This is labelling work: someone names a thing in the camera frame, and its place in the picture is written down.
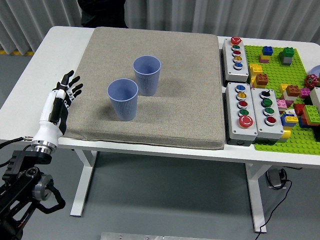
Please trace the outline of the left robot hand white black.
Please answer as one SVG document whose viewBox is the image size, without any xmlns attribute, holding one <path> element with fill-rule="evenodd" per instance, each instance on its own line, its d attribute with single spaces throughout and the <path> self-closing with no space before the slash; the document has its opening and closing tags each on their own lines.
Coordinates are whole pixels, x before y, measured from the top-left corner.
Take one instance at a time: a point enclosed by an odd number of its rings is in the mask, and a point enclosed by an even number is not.
<svg viewBox="0 0 320 240">
<path fill-rule="evenodd" d="M 59 138 L 65 134 L 69 108 L 82 93 L 83 87 L 82 83 L 77 84 L 80 77 L 71 79 L 73 75 L 73 70 L 66 73 L 47 96 L 39 119 L 39 130 L 31 142 L 34 151 L 54 151 L 58 147 Z"/>
</svg>

